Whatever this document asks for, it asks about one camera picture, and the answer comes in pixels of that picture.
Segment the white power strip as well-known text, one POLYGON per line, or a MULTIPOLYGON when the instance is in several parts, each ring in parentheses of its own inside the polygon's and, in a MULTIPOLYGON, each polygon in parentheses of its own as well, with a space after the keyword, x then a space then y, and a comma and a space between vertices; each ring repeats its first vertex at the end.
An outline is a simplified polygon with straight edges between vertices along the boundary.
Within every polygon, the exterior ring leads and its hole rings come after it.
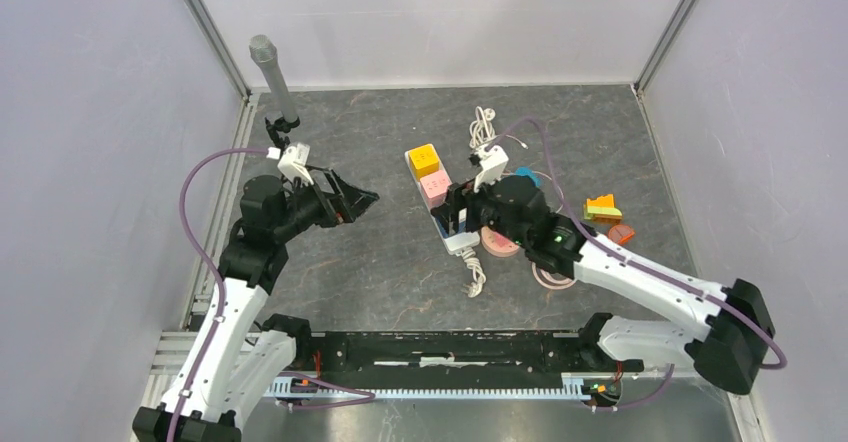
MULTIPOLYGON (((404 153, 404 159, 405 159, 405 161, 406 161, 406 163, 407 163, 407 166, 408 166, 408 162, 407 162, 407 153, 408 153, 408 151, 406 151, 406 152, 404 153)), ((444 165, 443 165, 442 161, 441 161, 441 167, 440 167, 440 169, 443 169, 443 170, 445 170, 445 171, 446 171, 446 169, 445 169, 445 167, 444 167, 444 165)), ((431 209, 429 209, 429 208, 427 207, 427 205, 426 205, 426 203, 425 203, 425 201, 424 201, 424 198, 422 197, 422 193, 421 193, 421 189, 420 189, 420 182, 414 178, 414 176, 413 176, 413 174, 412 174, 411 170, 410 170, 410 173, 411 173, 411 175, 412 175, 412 178, 413 178, 413 181, 414 181, 414 183, 415 183, 415 186, 416 186, 416 188, 418 189, 418 192, 419 192, 419 194, 420 194, 420 196, 421 196, 421 198, 422 198, 422 200, 423 200, 423 202, 424 202, 424 204, 425 204, 425 206, 426 206, 426 208, 427 208, 427 211, 430 211, 431 209)), ((446 251, 447 251, 450 255, 459 255, 459 254, 460 254, 462 251, 464 251, 465 249, 468 249, 468 248, 474 248, 474 247, 476 247, 476 246, 480 243, 480 236, 479 236, 479 234, 478 234, 478 233, 468 232, 468 231, 465 229, 465 215, 464 215, 464 214, 461 214, 461 217, 460 217, 460 223, 459 223, 458 233, 457 233, 456 235, 453 235, 453 236, 448 237, 448 238, 443 238, 443 237, 441 236, 441 233, 440 233, 440 231, 439 231, 439 227, 437 226, 437 224, 436 224, 436 222, 434 221, 433 217, 432 217, 432 216, 430 216, 430 218, 431 218, 431 220, 433 221, 434 226, 436 227, 436 230, 437 230, 437 232, 438 232, 438 234, 439 234, 439 236, 440 236, 440 240, 442 241, 442 243, 443 243, 443 245, 444 245, 444 247, 445 247, 446 251)))

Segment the pink cube socket adapter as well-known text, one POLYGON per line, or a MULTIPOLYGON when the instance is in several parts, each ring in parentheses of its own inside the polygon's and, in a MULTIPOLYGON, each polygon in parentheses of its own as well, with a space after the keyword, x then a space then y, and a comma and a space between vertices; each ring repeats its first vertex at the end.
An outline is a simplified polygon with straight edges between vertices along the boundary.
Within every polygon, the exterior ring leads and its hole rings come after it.
POLYGON ((452 183, 448 173, 443 169, 423 176, 419 182, 422 197, 429 209, 445 202, 448 188, 452 183))

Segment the yellow cube socket adapter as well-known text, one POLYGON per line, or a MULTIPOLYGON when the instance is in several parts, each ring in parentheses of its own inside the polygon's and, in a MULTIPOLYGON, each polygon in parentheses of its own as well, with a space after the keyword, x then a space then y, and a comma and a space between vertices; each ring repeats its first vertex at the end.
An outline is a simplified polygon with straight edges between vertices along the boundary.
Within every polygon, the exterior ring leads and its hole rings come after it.
POLYGON ((409 150, 407 162, 414 178, 418 181, 437 172, 441 167, 441 160, 432 144, 425 144, 409 150))

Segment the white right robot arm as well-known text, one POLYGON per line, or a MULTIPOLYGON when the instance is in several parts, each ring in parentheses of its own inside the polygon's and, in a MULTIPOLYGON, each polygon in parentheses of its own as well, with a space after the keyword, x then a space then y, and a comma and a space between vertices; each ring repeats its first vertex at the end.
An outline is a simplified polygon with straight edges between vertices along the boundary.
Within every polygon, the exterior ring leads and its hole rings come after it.
POLYGON ((476 187, 452 184, 430 211, 448 233, 488 228, 516 244, 538 268, 615 292, 660 315, 628 321, 599 315, 577 344, 580 362, 602 370, 614 360, 686 364, 729 393, 748 395, 763 370, 787 360, 778 352, 771 315, 761 290, 744 279, 731 286, 674 271, 639 256, 595 229, 549 208, 527 177, 507 176, 476 187))

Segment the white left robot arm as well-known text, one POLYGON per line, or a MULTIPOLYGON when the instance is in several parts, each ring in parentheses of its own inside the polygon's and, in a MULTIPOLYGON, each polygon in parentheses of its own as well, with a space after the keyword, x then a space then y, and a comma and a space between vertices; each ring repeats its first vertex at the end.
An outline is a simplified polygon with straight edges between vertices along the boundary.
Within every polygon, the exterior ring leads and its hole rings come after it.
POLYGON ((213 300, 194 344, 159 404, 132 423, 140 441, 239 441, 251 412, 284 368, 314 356, 307 320, 270 316, 246 359, 239 355, 257 315, 289 260, 288 242, 311 227, 352 223, 379 199, 331 169, 329 185, 262 175, 248 180, 240 218, 211 270, 213 300))

